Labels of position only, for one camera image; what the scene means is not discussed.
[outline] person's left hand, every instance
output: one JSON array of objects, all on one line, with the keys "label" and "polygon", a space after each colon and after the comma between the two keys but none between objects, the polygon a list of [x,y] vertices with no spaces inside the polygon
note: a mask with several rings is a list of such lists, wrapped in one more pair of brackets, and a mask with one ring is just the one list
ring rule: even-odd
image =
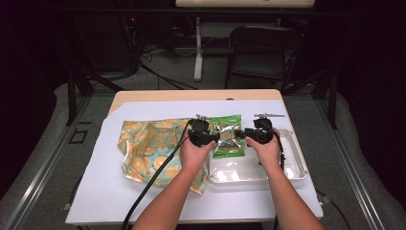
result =
[{"label": "person's left hand", "polygon": [[189,139],[188,132],[185,133],[184,140],[183,145],[180,147],[182,171],[196,175],[203,166],[207,154],[213,149],[215,141],[212,141],[206,146],[197,147]]}]

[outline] clear plastic tray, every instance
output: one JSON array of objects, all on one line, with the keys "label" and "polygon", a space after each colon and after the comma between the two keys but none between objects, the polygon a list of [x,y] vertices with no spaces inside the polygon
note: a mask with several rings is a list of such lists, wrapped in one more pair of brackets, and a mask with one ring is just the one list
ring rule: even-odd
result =
[{"label": "clear plastic tray", "polygon": [[[284,173],[291,182],[302,180],[308,174],[300,151],[299,144],[293,132],[280,129],[284,161]],[[213,158],[209,157],[209,178],[217,184],[221,183],[251,183],[267,182],[267,175],[259,164],[254,149],[247,147],[244,141],[245,156]]]}]

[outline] green packet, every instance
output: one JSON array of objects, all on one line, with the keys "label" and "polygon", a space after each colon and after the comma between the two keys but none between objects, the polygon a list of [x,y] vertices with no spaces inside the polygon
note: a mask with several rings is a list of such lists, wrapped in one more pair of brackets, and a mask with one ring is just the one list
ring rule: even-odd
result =
[{"label": "green packet", "polygon": [[242,140],[235,135],[241,129],[241,115],[212,117],[212,134],[220,133],[215,144],[213,158],[244,156]]}]

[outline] hand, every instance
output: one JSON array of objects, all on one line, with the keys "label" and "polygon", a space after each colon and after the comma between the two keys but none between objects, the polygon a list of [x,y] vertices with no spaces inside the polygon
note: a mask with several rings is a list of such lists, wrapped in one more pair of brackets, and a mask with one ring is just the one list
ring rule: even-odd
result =
[{"label": "hand", "polygon": [[206,161],[206,156],[214,147],[214,141],[203,147],[195,146],[189,139],[188,132],[185,132],[184,143],[180,147],[180,160],[182,171],[193,173],[195,176]]},{"label": "hand", "polygon": [[272,140],[266,144],[260,144],[250,137],[245,137],[245,141],[257,152],[258,159],[265,169],[279,166],[281,151],[278,139],[275,135]]}]

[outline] white stand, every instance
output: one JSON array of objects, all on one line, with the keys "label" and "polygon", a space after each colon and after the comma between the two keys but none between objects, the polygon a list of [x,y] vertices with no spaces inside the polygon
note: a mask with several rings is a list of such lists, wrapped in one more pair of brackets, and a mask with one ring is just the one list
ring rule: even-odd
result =
[{"label": "white stand", "polygon": [[203,65],[203,57],[202,57],[202,37],[200,33],[200,17],[196,18],[196,64],[194,65],[194,80],[201,81],[202,80],[202,65]]}]

